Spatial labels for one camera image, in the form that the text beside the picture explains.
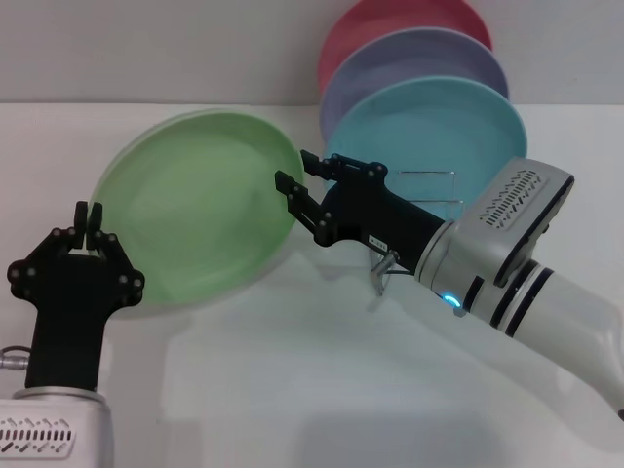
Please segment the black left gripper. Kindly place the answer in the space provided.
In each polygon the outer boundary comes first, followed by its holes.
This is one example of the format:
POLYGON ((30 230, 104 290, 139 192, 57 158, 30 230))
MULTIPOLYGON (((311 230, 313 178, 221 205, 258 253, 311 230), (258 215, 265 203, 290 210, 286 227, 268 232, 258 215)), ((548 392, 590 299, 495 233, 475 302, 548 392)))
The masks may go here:
POLYGON ((103 206, 89 215, 89 250, 81 249, 88 203, 76 203, 73 224, 53 228, 24 259, 8 268, 11 293, 36 311, 24 386, 94 391, 108 319, 142 300, 143 274, 134 269, 116 233, 102 229, 103 206))

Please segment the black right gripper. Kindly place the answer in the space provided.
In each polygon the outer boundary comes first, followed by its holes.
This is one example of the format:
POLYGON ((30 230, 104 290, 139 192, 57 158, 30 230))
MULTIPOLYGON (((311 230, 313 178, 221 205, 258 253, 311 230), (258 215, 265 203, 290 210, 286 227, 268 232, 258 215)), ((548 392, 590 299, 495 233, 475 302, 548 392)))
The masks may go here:
POLYGON ((331 180, 334 186, 322 202, 282 171, 274 174, 275 188, 285 196, 288 212, 322 247, 356 241, 383 254, 394 252, 410 274, 444 221, 400 198, 385 186, 386 167, 333 154, 320 159, 301 151, 309 175, 331 180))

